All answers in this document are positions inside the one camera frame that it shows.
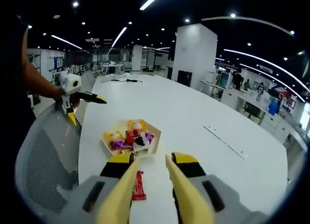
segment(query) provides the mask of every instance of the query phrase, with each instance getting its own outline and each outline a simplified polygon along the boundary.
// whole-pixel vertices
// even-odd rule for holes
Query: desk
[[[178,151],[197,158],[207,174],[232,187],[251,211],[270,214],[285,196],[287,157],[285,148],[246,117],[213,98],[160,76],[138,75],[143,83],[101,83],[93,93],[106,105],[89,103],[83,121],[78,172],[79,183],[99,175],[109,154],[100,141],[102,132],[120,119],[144,119],[161,130],[156,155],[141,159],[140,170],[146,201],[133,202],[131,224],[177,224],[172,183],[165,154]],[[215,133],[242,160],[203,126]]]
[[[107,73],[107,70],[108,68],[112,68],[112,67],[115,67],[115,68],[118,68],[119,71],[117,72],[115,70],[115,74],[117,73],[121,73],[122,72],[122,67],[124,67],[124,65],[122,64],[108,64],[108,65],[102,65],[102,73],[105,75]]]

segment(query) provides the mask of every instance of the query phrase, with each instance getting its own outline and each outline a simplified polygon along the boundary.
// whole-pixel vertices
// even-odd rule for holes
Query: white wall
[[[64,57],[64,52],[47,49],[28,49],[28,54],[41,54],[41,75],[51,82],[53,80],[53,74],[49,70],[54,68],[53,57]]]
[[[192,72],[191,87],[198,89],[208,72],[214,74],[217,35],[201,24],[179,27],[177,32],[172,80],[179,70]]]

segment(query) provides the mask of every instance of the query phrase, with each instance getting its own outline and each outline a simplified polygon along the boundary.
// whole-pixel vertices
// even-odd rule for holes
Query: black ceiling
[[[96,44],[103,45],[103,39],[113,39],[113,42],[123,27],[128,27],[115,47],[153,44],[156,48],[174,49],[175,43],[172,41],[176,39],[175,32],[179,26],[185,25],[185,18],[189,18],[190,24],[202,23],[218,35],[217,57],[222,55],[230,64],[236,66],[243,63],[252,67],[262,64],[273,69],[274,75],[279,73],[277,78],[284,83],[290,86],[295,84],[296,91],[305,91],[277,68],[247,56],[224,52],[225,48],[266,59],[290,71],[304,83],[310,81],[310,69],[305,73],[308,58],[306,54],[297,55],[305,50],[307,44],[306,40],[301,38],[307,34],[305,20],[309,22],[306,0],[156,0],[145,11],[140,11],[139,8],[147,0],[78,0],[77,8],[72,7],[73,1],[15,2],[18,13],[33,26],[29,31],[29,48],[51,46],[52,49],[77,50],[50,37],[54,34],[90,51],[93,43],[86,42],[86,38],[99,38],[100,42]],[[205,17],[227,16],[230,13],[261,19],[284,29],[294,30],[295,36],[268,25],[244,20],[201,21]]]

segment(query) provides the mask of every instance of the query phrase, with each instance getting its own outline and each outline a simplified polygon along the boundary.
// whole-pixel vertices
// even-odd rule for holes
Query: white pillar
[[[142,46],[135,45],[132,51],[131,69],[133,71],[141,70]]]
[[[172,79],[177,80],[178,72],[192,72],[190,86],[200,88],[200,81],[214,82],[214,68],[217,52],[217,35],[202,24],[178,28]]]

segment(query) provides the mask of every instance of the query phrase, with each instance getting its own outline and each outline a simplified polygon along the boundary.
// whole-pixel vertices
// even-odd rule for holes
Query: red candy wrapper
[[[126,141],[127,145],[132,145],[135,142],[135,135],[133,131],[126,131]]]
[[[146,200],[146,194],[144,193],[143,185],[142,185],[142,173],[143,172],[141,171],[137,172],[134,192],[132,194],[133,201]]]
[[[138,130],[138,129],[134,130],[134,137],[139,137],[140,134],[141,134],[141,130]]]

